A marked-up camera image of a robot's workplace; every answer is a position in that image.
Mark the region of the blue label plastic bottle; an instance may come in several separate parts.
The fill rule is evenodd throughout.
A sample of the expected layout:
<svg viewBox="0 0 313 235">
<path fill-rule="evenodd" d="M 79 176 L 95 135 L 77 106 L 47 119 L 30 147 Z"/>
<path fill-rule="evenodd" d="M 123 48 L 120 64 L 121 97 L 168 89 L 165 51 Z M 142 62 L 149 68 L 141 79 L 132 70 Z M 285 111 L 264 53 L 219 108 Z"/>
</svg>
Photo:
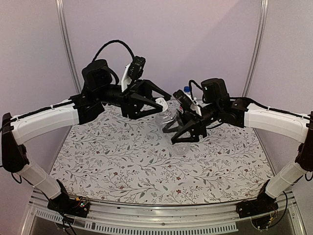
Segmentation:
<svg viewBox="0 0 313 235">
<path fill-rule="evenodd" d="M 187 106 L 189 106 L 190 110 L 194 110 L 194 103 L 191 101 L 191 93 L 186 93 L 183 91 L 183 93 L 186 95 L 187 97 L 187 101 L 184 101 L 183 104 L 181 104 L 180 106 L 182 108 L 184 108 L 185 110 L 187 109 Z"/>
</svg>

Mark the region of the clear plastic bottle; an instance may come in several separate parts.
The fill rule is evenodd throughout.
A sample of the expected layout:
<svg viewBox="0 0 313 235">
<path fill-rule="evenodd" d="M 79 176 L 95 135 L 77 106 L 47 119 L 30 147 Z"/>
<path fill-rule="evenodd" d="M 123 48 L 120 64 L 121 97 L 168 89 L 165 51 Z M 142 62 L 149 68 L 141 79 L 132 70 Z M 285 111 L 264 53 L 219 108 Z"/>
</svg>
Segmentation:
<svg viewBox="0 0 313 235">
<path fill-rule="evenodd" d="M 182 123 L 179 118 L 178 112 L 169 108 L 168 106 L 163 106 L 160 113 L 155 116 L 155 124 L 158 131 L 169 151 L 172 155 L 183 156 L 186 155 L 190 150 L 190 143 L 175 143 L 172 144 L 171 138 L 182 128 Z"/>
</svg>

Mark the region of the blue bottle cap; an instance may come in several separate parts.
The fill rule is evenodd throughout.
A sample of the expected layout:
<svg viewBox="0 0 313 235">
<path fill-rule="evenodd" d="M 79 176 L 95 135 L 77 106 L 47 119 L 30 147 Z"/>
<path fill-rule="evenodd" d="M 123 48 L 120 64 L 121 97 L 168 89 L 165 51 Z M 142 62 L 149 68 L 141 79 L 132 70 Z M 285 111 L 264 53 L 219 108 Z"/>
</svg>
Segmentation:
<svg viewBox="0 0 313 235">
<path fill-rule="evenodd" d="M 189 86 L 185 86 L 183 91 L 186 92 L 186 93 L 189 93 L 190 92 L 190 87 Z"/>
</svg>

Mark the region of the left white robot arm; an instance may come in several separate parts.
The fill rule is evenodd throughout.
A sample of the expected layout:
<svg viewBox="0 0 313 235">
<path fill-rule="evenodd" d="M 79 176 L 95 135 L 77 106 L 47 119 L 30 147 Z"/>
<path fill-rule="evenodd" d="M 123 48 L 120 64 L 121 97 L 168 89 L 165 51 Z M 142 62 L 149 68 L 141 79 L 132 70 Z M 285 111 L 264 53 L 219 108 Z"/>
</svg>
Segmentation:
<svg viewBox="0 0 313 235">
<path fill-rule="evenodd" d="M 84 86 L 80 94 L 23 115 L 4 114 L 0 129 L 3 168 L 43 192 L 61 212 L 69 212 L 73 203 L 64 186 L 26 155 L 25 143 L 59 128 L 89 123 L 103 113 L 105 105 L 119 107 L 122 116 L 130 119 L 161 112 L 162 106 L 153 93 L 164 100 L 171 96 L 141 78 L 144 65 L 145 59 L 136 56 L 119 78 L 106 60 L 93 60 L 82 70 Z"/>
</svg>

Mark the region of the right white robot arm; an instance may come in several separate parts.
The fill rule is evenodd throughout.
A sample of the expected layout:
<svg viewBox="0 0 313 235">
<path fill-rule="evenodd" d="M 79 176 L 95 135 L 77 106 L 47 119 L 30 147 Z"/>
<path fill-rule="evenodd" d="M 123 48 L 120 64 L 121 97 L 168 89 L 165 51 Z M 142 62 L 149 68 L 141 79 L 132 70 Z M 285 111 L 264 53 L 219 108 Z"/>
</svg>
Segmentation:
<svg viewBox="0 0 313 235">
<path fill-rule="evenodd" d="M 295 114 L 264 106 L 251 98 L 230 97 L 221 78 L 207 79 L 201 83 L 201 88 L 204 107 L 182 90 L 173 94 L 182 108 L 176 120 L 178 126 L 166 124 L 162 129 L 163 133 L 174 134 L 172 144 L 198 142 L 199 136 L 206 137 L 208 126 L 215 121 L 270 131 L 300 143 L 294 163 L 287 164 L 265 183 L 253 202 L 255 212 L 264 213 L 286 188 L 313 170 L 312 114 Z"/>
</svg>

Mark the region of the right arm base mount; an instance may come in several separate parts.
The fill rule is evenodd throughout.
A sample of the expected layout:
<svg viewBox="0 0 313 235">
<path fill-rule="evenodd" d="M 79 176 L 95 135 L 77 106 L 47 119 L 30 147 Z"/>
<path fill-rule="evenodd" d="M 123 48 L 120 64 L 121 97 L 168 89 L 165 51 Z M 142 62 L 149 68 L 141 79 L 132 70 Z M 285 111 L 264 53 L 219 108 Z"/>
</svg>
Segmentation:
<svg viewBox="0 0 313 235">
<path fill-rule="evenodd" d="M 243 200 L 236 204 L 236 213 L 240 218 L 255 216 L 278 209 L 275 199 L 265 195 L 253 200 Z"/>
</svg>

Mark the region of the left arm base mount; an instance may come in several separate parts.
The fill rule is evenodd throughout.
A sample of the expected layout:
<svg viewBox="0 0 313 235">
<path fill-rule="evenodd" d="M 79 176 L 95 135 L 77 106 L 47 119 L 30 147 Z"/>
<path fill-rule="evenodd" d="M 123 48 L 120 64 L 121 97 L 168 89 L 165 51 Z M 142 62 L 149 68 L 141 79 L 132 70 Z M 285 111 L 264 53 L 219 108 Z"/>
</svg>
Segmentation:
<svg viewBox="0 0 313 235">
<path fill-rule="evenodd" d="M 54 199 L 49 199 L 47 208 L 61 214 L 87 218 L 90 204 L 89 200 L 82 196 L 74 199 L 70 198 L 67 194 L 60 194 Z"/>
</svg>

